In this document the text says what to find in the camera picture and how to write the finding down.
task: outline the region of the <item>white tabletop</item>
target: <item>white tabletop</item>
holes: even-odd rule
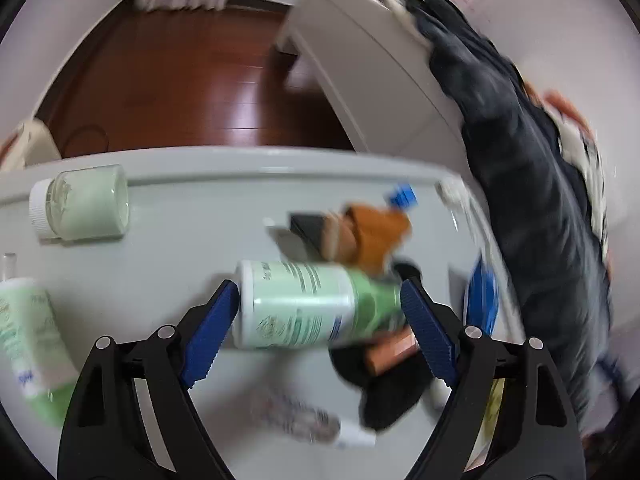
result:
[[[129,179],[130,229],[122,240],[39,243],[28,218],[28,193],[63,170],[123,165]],[[446,170],[330,150],[167,148],[106,153],[43,164],[0,180],[0,251],[18,254],[18,275],[49,291],[60,332],[82,367],[101,335],[117,342],[147,338],[208,300],[241,259],[298,257],[302,245],[282,235],[289,212],[340,211],[348,202],[385,205],[411,183],[418,205],[413,235],[398,251],[422,270],[431,297],[460,310],[478,257],[464,219],[434,190]],[[497,330],[502,321],[498,318]],[[0,356],[0,399],[36,457],[56,470],[60,431],[30,412]],[[248,399],[262,384],[329,412],[358,420],[360,390],[334,372],[327,350],[223,349],[208,377],[190,390],[204,426],[231,472],[243,479],[404,478],[436,421],[419,403],[375,448],[339,450],[303,444],[257,428]],[[144,381],[137,381],[147,431],[161,465],[170,460],[154,427]]]

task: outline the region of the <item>blue gripper pad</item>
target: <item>blue gripper pad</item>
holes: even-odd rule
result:
[[[434,377],[443,379],[447,386],[455,386],[458,382],[456,346],[446,335],[415,285],[408,280],[403,282],[400,288],[400,305],[431,373]]]
[[[240,303],[238,286],[229,282],[215,298],[213,305],[191,336],[184,350],[184,366],[180,378],[187,388],[204,379],[213,359],[231,327]]]
[[[482,258],[471,275],[465,294],[465,325],[478,326],[491,335],[500,308],[500,291],[495,275]]]

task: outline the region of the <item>clear bottle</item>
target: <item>clear bottle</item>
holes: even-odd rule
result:
[[[120,165],[63,171],[34,184],[31,224],[43,239],[122,236],[129,225],[129,192]]]
[[[304,442],[337,447],[370,447],[376,443],[374,431],[267,387],[254,394],[251,414],[267,428],[283,431]]]
[[[49,304],[32,278],[15,278],[15,254],[2,257],[0,345],[11,361],[21,393],[46,424],[62,427],[78,371]]]

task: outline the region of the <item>glass jar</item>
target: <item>glass jar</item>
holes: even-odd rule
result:
[[[31,224],[41,239],[122,236],[129,225],[127,179],[120,165],[63,171],[34,184]]]

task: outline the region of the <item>blue bottle cap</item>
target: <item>blue bottle cap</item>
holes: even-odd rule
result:
[[[414,190],[409,186],[409,184],[402,184],[398,186],[396,193],[387,197],[386,200],[391,207],[395,207],[402,211],[405,211],[418,203]]]

